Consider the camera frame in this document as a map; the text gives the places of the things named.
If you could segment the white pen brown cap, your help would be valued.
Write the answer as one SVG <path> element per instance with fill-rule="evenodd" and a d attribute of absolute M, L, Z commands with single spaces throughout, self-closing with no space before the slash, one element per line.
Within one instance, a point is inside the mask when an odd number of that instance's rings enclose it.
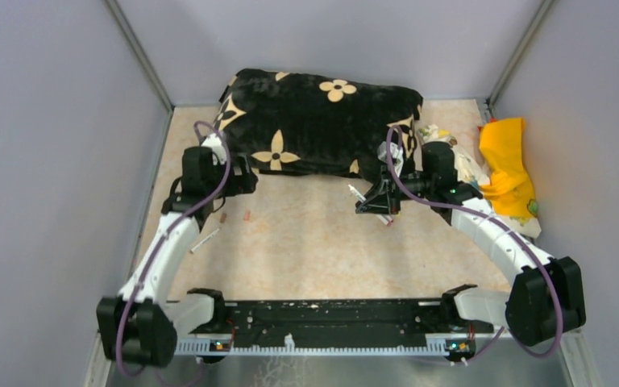
<path fill-rule="evenodd" d="M 193 247 L 191 247 L 189 249 L 189 252 L 191 254 L 194 254 L 195 251 L 197 251 L 200 247 L 202 247 L 205 243 L 209 242 L 210 240 L 212 240 L 221 230 L 221 227 L 216 228 L 215 230 L 213 230 L 211 233 L 209 233 L 206 237 L 204 237 L 202 240 L 200 240 L 199 242 L 197 242 Z"/>

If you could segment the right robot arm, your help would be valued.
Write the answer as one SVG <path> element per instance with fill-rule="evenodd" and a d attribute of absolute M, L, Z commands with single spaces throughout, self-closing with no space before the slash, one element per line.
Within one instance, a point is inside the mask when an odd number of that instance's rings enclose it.
<path fill-rule="evenodd" d="M 555 258 L 515 231 L 493 211 L 473 185 L 458 177 L 451 145 L 428 143 L 424 169 L 406 172 L 403 147 L 382 143 L 377 182 L 356 203 L 358 214 L 393 216 L 404 200 L 431 207 L 451 227 L 467 236 L 501 271 L 508 292 L 465 285 L 446 295 L 442 325 L 461 332 L 472 320 L 505 327 L 527 347 L 587 322 L 580 266 L 569 256 Z"/>

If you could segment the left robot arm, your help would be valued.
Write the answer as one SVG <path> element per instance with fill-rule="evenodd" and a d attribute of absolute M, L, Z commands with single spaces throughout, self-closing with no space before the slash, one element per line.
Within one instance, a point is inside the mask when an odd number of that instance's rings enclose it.
<path fill-rule="evenodd" d="M 142 260 L 116 295 L 98 303 L 98 331 L 108 360 L 164 368 L 179 339 L 199 328 L 212 334 L 228 325 L 221 291 L 192 289 L 176 302 L 168 294 L 187 251 L 214 213 L 215 201 L 252 194 L 257 182 L 244 153 L 228 153 L 221 146 L 184 151 L 181 175 L 172 181 Z"/>

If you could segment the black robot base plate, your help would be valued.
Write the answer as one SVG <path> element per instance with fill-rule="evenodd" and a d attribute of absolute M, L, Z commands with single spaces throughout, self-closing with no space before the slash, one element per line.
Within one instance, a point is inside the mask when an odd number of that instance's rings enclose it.
<path fill-rule="evenodd" d="M 433 335 L 470 339 L 492 324 L 456 318 L 439 298 L 228 301 L 213 321 L 193 330 L 222 347 L 425 347 Z"/>

